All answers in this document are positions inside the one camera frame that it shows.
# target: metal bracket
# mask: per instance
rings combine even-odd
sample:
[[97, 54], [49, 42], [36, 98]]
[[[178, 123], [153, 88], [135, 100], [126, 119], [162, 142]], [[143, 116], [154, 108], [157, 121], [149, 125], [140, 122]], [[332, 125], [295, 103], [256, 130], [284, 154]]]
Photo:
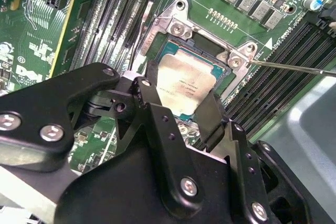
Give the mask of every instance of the metal bracket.
[[154, 24], [147, 33], [144, 44], [139, 50], [139, 55], [146, 55], [157, 33], [169, 33], [184, 40], [190, 39], [193, 32], [204, 36], [230, 52], [229, 59], [225, 59], [223, 62], [232, 68], [236, 78], [222, 94], [222, 99], [225, 99], [235, 90], [248, 73], [250, 65], [247, 61], [254, 59], [258, 46], [255, 42], [249, 41], [235, 48], [189, 20], [188, 10], [189, 3], [187, 0], [174, 0], [173, 3], [155, 19]]

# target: screw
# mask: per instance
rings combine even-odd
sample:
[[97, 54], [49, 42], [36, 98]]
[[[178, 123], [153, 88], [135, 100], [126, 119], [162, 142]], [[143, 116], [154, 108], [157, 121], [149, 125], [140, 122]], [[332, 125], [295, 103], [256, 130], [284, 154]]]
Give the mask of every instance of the screw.
[[239, 125], [239, 124], [235, 124], [235, 126], [236, 126], [236, 129], [237, 129], [237, 130], [239, 130], [239, 131], [243, 131], [243, 128], [242, 128], [242, 127], [240, 127], [240, 125]]
[[13, 114], [0, 115], [0, 131], [11, 131], [21, 125], [21, 119]]
[[146, 79], [143, 79], [141, 82], [142, 82], [142, 84], [144, 84], [148, 87], [151, 85], [151, 83], [149, 81], [147, 81]]
[[258, 202], [252, 203], [252, 209], [253, 213], [256, 215], [256, 217], [261, 221], [267, 220], [267, 213], [266, 210], [263, 208], [263, 206]]
[[57, 142], [62, 139], [64, 131], [55, 125], [46, 125], [40, 130], [40, 136], [48, 142]]
[[267, 144], [263, 144], [263, 147], [264, 147], [265, 150], [267, 150], [268, 152], [271, 151], [271, 148], [270, 148]]
[[181, 180], [182, 191], [188, 196], [195, 196], [197, 194], [196, 184], [189, 178], [182, 178]]
[[103, 70], [103, 72], [104, 72], [105, 74], [107, 74], [108, 76], [114, 76], [113, 70], [110, 69], [110, 68], [105, 68], [105, 69]]
[[239, 68], [242, 66], [243, 61], [241, 58], [233, 56], [231, 59], [229, 59], [228, 64], [231, 68]]
[[174, 25], [172, 25], [171, 29], [170, 29], [172, 35], [174, 36], [181, 36], [184, 34], [184, 26], [182, 26], [179, 23], [175, 23]]

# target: gold contact pin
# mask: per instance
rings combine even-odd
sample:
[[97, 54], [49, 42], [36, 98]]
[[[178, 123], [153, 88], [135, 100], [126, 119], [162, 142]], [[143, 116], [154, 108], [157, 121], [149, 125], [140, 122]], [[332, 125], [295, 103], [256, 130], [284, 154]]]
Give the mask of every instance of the gold contact pin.
[[10, 9], [11, 10], [17, 10], [20, 5], [20, 0], [13, 0], [10, 4]]

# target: capacitor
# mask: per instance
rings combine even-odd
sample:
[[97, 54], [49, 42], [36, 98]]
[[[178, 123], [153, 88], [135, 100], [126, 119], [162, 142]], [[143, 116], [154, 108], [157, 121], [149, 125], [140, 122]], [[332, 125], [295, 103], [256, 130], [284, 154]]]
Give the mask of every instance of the capacitor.
[[322, 0], [302, 0], [302, 5], [304, 8], [316, 12], [322, 7], [323, 2]]

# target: motherboard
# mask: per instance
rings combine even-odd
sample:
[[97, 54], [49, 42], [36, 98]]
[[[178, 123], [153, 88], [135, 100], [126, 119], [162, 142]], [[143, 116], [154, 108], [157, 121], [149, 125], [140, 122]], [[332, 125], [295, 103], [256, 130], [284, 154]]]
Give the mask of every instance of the motherboard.
[[[336, 65], [335, 0], [0, 0], [0, 95], [92, 62], [123, 74], [158, 65], [157, 90], [186, 144], [199, 145], [194, 112], [214, 90], [250, 141], [319, 77], [249, 59], [320, 69]], [[84, 173], [114, 157], [114, 120], [75, 134]]]

